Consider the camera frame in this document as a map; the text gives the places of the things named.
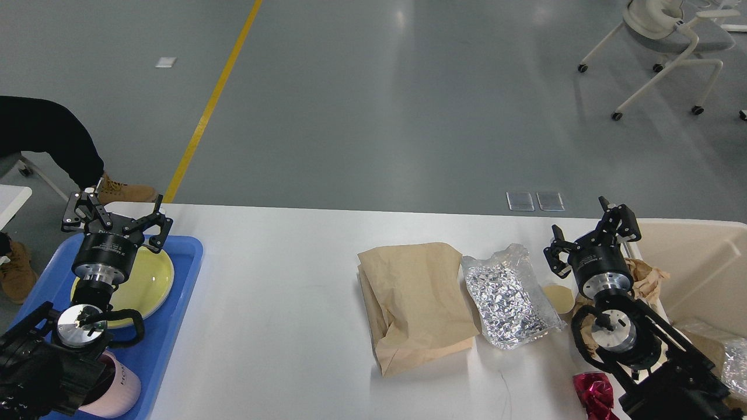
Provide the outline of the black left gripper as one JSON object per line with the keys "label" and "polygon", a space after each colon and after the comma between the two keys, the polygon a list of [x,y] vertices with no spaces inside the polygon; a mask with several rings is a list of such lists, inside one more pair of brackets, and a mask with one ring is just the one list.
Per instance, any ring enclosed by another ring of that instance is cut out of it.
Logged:
{"label": "black left gripper", "polygon": [[[125,221],[120,234],[114,234],[114,221],[99,200],[97,188],[86,188],[69,195],[61,219],[62,232],[85,232],[71,271],[80,279],[94,279],[120,285],[130,277],[141,245],[158,254],[173,226],[173,219],[161,212],[163,195],[158,195],[153,212]],[[159,232],[147,241],[144,232],[157,226]]]}

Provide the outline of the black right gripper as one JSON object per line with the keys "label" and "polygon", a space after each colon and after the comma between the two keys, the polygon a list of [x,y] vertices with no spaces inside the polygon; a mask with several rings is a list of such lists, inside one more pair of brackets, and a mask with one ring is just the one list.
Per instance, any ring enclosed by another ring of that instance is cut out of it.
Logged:
{"label": "black right gripper", "polygon": [[[642,239],[637,217],[627,205],[611,203],[605,197],[598,197],[598,200],[605,213],[595,229],[587,234],[587,245],[608,248],[577,251],[578,244],[566,241],[562,229],[552,225],[553,240],[543,250],[552,273],[558,278],[566,278],[572,271],[579,292],[590,300],[608,290],[631,292],[633,275],[620,247],[623,243]],[[568,253],[569,263],[560,260],[560,253]]]}

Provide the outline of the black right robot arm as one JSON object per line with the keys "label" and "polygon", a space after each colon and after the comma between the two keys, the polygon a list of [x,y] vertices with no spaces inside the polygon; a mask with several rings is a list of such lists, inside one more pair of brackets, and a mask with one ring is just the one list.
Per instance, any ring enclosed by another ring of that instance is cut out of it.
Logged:
{"label": "black right robot arm", "polygon": [[714,364],[670,322],[633,295],[633,274],[621,245],[642,234],[635,213],[599,197],[603,215],[595,229],[567,241],[559,226],[544,249],[551,271],[573,274],[591,304],[572,317],[574,343],[584,361],[613,375],[632,419],[741,419],[725,400],[727,386]]}

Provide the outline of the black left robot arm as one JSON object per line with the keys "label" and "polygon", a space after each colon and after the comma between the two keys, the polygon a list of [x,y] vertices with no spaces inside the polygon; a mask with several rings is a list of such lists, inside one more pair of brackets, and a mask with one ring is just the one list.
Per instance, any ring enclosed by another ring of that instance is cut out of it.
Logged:
{"label": "black left robot arm", "polygon": [[75,414],[114,377],[100,360],[104,351],[134,346],[146,335],[142,314],[115,310],[110,299],[129,279],[139,248],[160,253],[173,221],[160,211],[162,195],[138,219],[107,211],[98,196],[72,193],[62,218],[62,231],[83,232],[69,308],[45,302],[2,335],[3,419]]}

